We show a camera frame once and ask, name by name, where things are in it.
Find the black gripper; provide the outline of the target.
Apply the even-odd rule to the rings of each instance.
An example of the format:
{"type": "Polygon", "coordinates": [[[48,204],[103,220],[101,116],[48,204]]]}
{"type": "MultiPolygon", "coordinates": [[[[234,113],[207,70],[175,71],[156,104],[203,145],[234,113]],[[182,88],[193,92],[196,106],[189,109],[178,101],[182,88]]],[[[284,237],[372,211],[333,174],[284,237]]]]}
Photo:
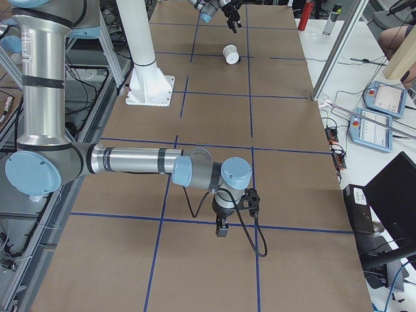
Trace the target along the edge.
{"type": "Polygon", "coordinates": [[[228,218],[235,212],[235,206],[231,201],[224,200],[219,194],[215,194],[212,208],[216,214],[216,236],[226,237],[228,234],[228,218]]]}
{"type": "Polygon", "coordinates": [[[240,14],[238,9],[241,7],[241,1],[239,0],[220,0],[220,8],[225,17],[229,20],[229,28],[234,34],[237,33],[235,23],[237,27],[242,27],[240,21],[240,14]]]}

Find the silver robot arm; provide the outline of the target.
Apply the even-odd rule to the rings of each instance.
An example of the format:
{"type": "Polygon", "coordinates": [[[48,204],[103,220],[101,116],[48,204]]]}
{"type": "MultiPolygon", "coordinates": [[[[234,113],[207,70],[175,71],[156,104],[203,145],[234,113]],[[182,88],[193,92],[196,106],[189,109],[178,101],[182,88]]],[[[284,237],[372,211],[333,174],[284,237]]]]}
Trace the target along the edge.
{"type": "Polygon", "coordinates": [[[188,2],[199,12],[200,18],[209,23],[213,16],[220,10],[227,18],[227,26],[237,33],[236,27],[241,28],[241,16],[239,8],[242,6],[242,1],[235,0],[188,0],[188,2]]]}
{"type": "Polygon", "coordinates": [[[244,159],[214,162],[202,148],[116,148],[66,137],[65,41],[100,35],[98,1],[13,1],[12,17],[21,29],[24,132],[5,172],[20,192],[41,196],[102,172],[168,174],[177,185],[213,194],[219,237],[226,236],[230,215],[249,210],[257,218],[252,168],[244,159]]]}

